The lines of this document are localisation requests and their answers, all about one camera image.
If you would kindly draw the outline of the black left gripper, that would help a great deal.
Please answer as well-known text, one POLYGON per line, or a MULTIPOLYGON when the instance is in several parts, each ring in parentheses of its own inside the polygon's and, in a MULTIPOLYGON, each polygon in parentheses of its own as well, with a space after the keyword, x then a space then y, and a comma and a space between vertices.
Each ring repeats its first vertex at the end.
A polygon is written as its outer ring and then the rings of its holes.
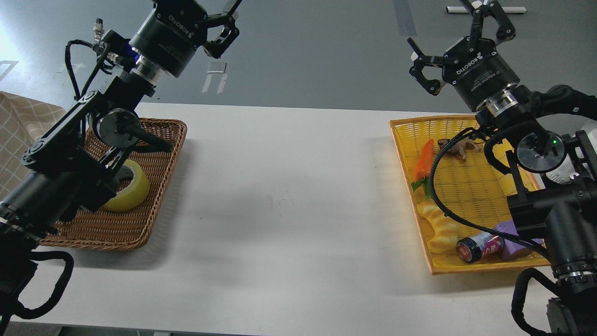
POLYGON ((129 45, 136 53, 179 78, 200 43, 205 54, 220 59, 239 36, 236 17, 241 0, 229 0, 222 12, 209 15, 207 28, 222 27, 215 40, 207 41, 207 32, 196 26, 207 11, 195 0, 154 0, 153 8, 129 45))

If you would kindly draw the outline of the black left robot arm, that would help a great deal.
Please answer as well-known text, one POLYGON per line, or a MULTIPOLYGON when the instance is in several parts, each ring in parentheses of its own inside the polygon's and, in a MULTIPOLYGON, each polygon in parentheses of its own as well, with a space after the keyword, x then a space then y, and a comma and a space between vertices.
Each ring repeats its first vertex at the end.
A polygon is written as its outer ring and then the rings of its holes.
POLYGON ((56 221, 91 212, 117 195, 117 176, 130 153, 170 153, 166 140, 143 130, 135 109, 155 93, 162 75, 179 77, 203 48, 219 59, 239 36, 231 0, 209 15, 195 0, 155 0, 132 39, 96 21, 95 42, 69 41, 65 63, 76 103, 23 154, 26 177, 1 200, 1 331, 13 315, 35 319, 52 310, 72 276, 73 257, 64 251, 38 252, 56 234, 56 221), (19 295, 39 261, 62 260, 64 270, 49 299, 26 308, 19 295))

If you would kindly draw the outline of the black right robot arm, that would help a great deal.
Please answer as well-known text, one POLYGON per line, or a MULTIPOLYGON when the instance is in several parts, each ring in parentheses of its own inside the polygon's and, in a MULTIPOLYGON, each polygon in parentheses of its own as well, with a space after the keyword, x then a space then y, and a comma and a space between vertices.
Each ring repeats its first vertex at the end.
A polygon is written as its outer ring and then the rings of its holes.
POLYGON ((596 334, 596 149, 584 130, 558 135, 538 117, 569 113, 596 118, 596 98, 569 86, 533 93, 497 52, 516 30, 496 0, 462 2, 472 17, 469 35, 442 56, 425 55, 412 38, 410 74, 430 94, 450 84, 471 112, 478 128, 465 128, 441 149, 430 169, 430 195, 441 211, 467 227, 484 230, 528 247, 548 260, 554 281, 535 268, 523 270, 514 286, 511 313, 531 336, 596 334), (502 175, 512 175, 516 194, 507 203, 517 234, 472 224, 456 215, 435 190, 435 172, 445 153, 461 140, 481 138, 486 161, 502 175), (550 332, 531 327, 524 303, 531 279, 554 297, 548 301, 550 332))

